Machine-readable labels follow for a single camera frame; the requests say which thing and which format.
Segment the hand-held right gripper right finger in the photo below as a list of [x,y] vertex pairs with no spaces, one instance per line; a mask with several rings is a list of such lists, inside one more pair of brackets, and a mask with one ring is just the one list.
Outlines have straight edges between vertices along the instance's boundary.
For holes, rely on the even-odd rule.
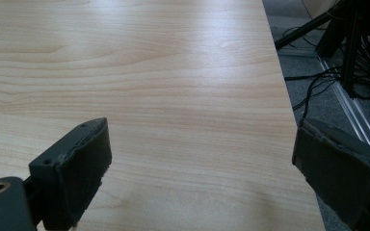
[[292,164],[348,227],[370,231],[370,145],[322,121],[298,126]]

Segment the black stand leg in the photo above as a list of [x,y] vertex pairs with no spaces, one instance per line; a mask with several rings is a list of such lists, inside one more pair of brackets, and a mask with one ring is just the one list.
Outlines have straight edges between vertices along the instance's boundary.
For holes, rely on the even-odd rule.
[[331,21],[335,17],[337,17],[344,8],[343,3],[337,3],[331,8],[329,8],[324,13],[318,15],[314,19],[311,19],[309,22],[305,23],[305,25],[299,27],[294,32],[282,37],[275,41],[276,50],[283,48],[284,46],[290,44],[291,42],[303,37],[305,34],[309,33],[310,31],[318,28],[319,26]]

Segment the black metal stand frame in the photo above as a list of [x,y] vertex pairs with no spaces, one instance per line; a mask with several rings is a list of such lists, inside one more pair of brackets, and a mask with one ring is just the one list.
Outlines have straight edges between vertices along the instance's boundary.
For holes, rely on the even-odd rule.
[[344,42],[341,67],[342,87],[356,96],[356,67],[364,69],[370,82],[370,0],[338,0],[323,16],[328,22],[317,50],[322,57],[330,57]]

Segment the silver metal floor rail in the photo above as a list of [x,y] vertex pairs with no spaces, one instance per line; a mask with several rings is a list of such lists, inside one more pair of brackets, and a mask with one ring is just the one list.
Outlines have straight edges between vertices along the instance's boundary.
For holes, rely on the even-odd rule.
[[339,82],[332,90],[357,138],[370,145],[370,100],[351,98]]

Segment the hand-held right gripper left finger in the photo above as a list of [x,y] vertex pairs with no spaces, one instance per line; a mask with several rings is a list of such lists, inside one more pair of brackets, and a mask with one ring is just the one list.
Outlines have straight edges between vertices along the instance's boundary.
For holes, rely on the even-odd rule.
[[33,220],[47,230],[77,225],[112,163],[108,121],[86,121],[29,164],[26,189]]

